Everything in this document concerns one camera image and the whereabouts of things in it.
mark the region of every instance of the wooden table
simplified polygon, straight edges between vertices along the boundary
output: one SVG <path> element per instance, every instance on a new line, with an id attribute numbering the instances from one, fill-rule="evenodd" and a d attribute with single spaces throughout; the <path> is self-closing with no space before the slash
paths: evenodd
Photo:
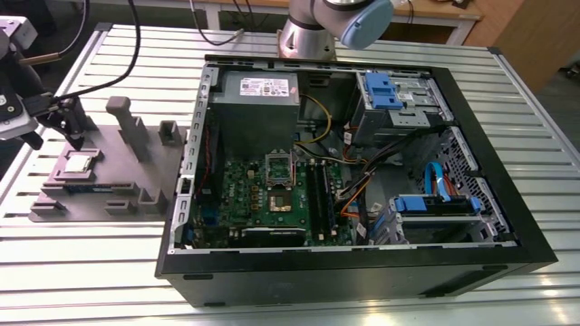
<path id="1" fill-rule="evenodd" d="M 158 0 L 163 3 L 167 1 L 189 0 Z M 251 0 L 254 12 L 263 14 L 289 14 L 289 3 L 291 0 Z M 246 2 L 239 0 L 242 10 L 246 10 Z M 454 32 L 449 38 L 447 44 L 461 46 L 466 41 L 471 29 L 478 20 L 482 20 L 483 13 L 474 3 L 470 4 L 466 10 L 451 5 L 451 2 L 439 2 L 435 0 L 413 0 L 415 8 L 414 24 L 451 26 Z M 206 11 L 209 18 L 209 28 L 221 30 L 219 12 L 237 11 L 233 0 L 198 0 L 197 8 Z M 395 8 L 395 17 L 393 22 L 407 23 L 410 19 L 410 5 L 399 5 Z"/>

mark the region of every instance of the gray robot arm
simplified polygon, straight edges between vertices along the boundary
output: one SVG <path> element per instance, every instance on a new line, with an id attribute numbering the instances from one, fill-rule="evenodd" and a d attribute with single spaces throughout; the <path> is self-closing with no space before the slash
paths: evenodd
<path id="1" fill-rule="evenodd" d="M 390 0 L 293 0 L 281 55 L 333 60 L 335 37 L 349 48 L 365 49 L 383 35 L 393 14 Z"/>

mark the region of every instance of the wire bundle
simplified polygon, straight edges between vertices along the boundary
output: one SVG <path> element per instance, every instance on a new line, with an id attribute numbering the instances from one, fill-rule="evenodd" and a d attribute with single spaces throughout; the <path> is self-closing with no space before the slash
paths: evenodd
<path id="1" fill-rule="evenodd" d="M 347 209 L 355 199 L 365 193 L 365 189 L 367 188 L 371 177 L 377 171 L 378 165 L 385 162 L 391 156 L 394 156 L 397 153 L 401 152 L 401 150 L 411 144 L 413 141 L 419 139 L 421 137 L 443 132 L 447 129 L 446 125 L 435 126 L 429 129 L 418 129 L 414 132 L 411 132 L 405 138 L 402 138 L 399 141 L 390 143 L 386 147 L 379 149 L 378 153 L 370 158 L 367 164 L 363 167 L 362 175 L 359 178 L 353 182 L 353 184 L 345 188 L 343 194 L 349 194 L 353 192 L 353 190 L 357 189 L 355 194 L 350 197 L 350 200 L 347 201 L 347 204 L 345 205 L 342 209 L 342 216 L 358 216 L 347 212 Z M 365 206 L 359 205 L 359 211 L 365 210 Z"/>

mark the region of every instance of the red wire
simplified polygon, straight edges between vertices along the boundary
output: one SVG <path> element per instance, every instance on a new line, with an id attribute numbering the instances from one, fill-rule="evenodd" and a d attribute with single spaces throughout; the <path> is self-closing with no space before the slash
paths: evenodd
<path id="1" fill-rule="evenodd" d="M 197 191 L 197 197 L 199 196 L 202 189 L 203 189 L 203 185 L 206 183 L 206 180 L 209 179 L 210 176 L 210 127 L 206 126 L 206 174 L 203 175 L 203 179 L 202 179 L 202 183 L 201 183 L 201 187 L 198 188 Z"/>

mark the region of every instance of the metal extrusion table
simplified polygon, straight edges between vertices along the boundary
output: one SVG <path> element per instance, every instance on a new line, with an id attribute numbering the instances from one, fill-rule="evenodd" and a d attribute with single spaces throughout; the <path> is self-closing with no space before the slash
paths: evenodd
<path id="1" fill-rule="evenodd" d="M 231 32 L 209 31 L 214 39 Z M 133 26 L 95 31 L 61 93 L 126 71 Z M 277 36 L 247 34 L 210 46 L 190 29 L 143 28 L 133 76 L 83 97 L 98 124 L 111 95 L 130 96 L 150 125 L 190 125 L 206 54 L 275 56 Z M 162 223 L 42 223 L 30 205 L 65 140 L 51 131 L 41 151 L 26 146 L 0 183 L 0 323 L 90 322 L 191 325 L 566 325 L 580 321 L 580 156 L 502 55 L 486 48 L 378 42 L 365 51 L 338 45 L 342 60 L 451 69 L 561 262 L 507 277 L 461 297 L 269 307 L 193 308 L 154 277 Z"/>

